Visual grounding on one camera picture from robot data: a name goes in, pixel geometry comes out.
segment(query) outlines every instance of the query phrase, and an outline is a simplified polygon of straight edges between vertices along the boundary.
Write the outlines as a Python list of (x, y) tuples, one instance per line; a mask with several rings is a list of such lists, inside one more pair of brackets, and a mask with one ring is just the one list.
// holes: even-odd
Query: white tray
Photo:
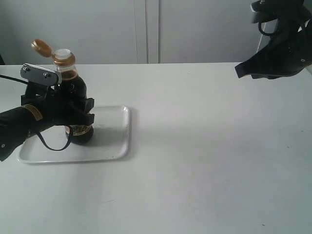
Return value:
[[(90, 142), (80, 146), (71, 143), (64, 151), (50, 151), (37, 136), (26, 140), (18, 155), (23, 163), (89, 162), (118, 159), (129, 151), (130, 110), (126, 106), (96, 107), (94, 134)], [(61, 149), (67, 142), (63, 126), (42, 132), (46, 143)]]

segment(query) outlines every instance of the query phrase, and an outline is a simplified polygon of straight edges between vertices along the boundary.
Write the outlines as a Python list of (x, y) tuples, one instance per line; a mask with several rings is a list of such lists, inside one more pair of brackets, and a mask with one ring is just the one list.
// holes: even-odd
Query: white table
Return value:
[[(78, 65), (97, 105), (132, 108), (131, 153), (26, 165), (15, 150), (0, 233), (312, 233), (312, 76), (238, 79), (235, 65)], [(0, 80), (0, 110), (24, 88)]]

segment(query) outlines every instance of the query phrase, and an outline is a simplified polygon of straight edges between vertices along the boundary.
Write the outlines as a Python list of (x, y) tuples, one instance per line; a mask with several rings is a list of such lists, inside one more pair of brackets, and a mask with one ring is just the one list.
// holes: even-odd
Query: black cable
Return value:
[(23, 84), (28, 84), (27, 81), (24, 81), (22, 79), (17, 79), (17, 78), (13, 78), (13, 77), (7, 77), (7, 76), (4, 76), (4, 75), (0, 75), (0, 78), (13, 80), (13, 81), (20, 82), (20, 83), (23, 83)]
[(275, 31), (275, 32), (273, 32), (273, 33), (266, 33), (266, 32), (264, 32), (264, 31), (262, 30), (262, 23), (259, 23), (259, 24), (258, 24), (258, 29), (259, 29), (259, 31), (260, 31), (261, 34), (263, 34), (263, 35), (265, 35), (265, 36), (268, 36), (268, 37), (270, 37), (270, 36), (275, 36), (275, 35), (277, 35), (277, 34), (280, 33), (280, 32), (278, 32), (278, 31)]
[(69, 145), (70, 143), (72, 142), (72, 138), (73, 138), (73, 135), (74, 135), (74, 130), (71, 126), (67, 126), (69, 128), (69, 134), (68, 134), (68, 140), (67, 140), (67, 143), (66, 145), (60, 149), (60, 150), (56, 150), (56, 149), (52, 149), (51, 147), (49, 147), (47, 145), (47, 143), (45, 142), (45, 140), (43, 139), (43, 136), (41, 135), (41, 133), (37, 133), (37, 136), (39, 137), (39, 139), (41, 140), (41, 142), (43, 143), (43, 145), (48, 148), (49, 150), (52, 150), (52, 151), (63, 151), (65, 150)]

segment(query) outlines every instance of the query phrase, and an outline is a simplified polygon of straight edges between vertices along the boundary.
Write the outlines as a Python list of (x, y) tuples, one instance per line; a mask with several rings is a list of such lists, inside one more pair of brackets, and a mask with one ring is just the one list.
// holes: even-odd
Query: soy sauce bottle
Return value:
[[(78, 75), (75, 67), (76, 58), (68, 49), (59, 49), (52, 53), (51, 48), (42, 40), (36, 39), (32, 42), (32, 48), (44, 57), (52, 57), (57, 71), (62, 75), (60, 87), (61, 95), (65, 99), (70, 99), (74, 105), (84, 111), (84, 100), (87, 99), (87, 87), (83, 79)], [(85, 144), (93, 136), (92, 125), (72, 125), (72, 142), (75, 144)], [(69, 136), (69, 128), (65, 127), (66, 136)]]

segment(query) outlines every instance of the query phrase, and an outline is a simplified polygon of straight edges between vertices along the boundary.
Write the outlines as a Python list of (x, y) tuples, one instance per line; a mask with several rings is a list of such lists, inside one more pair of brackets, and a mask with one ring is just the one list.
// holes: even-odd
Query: bottle label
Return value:
[(41, 112), (35, 106), (30, 105), (30, 104), (26, 104), (26, 105), (23, 105), (21, 107), (30, 111), (30, 113), (35, 117), (36, 121), (43, 119)]
[[(73, 128), (73, 136), (81, 136), (83, 134), (86, 134), (92, 127), (92, 125), (90, 126), (85, 126), (85, 125), (71, 125), (71, 127)], [(67, 134), (69, 134), (69, 127), (65, 127), (65, 131)]]

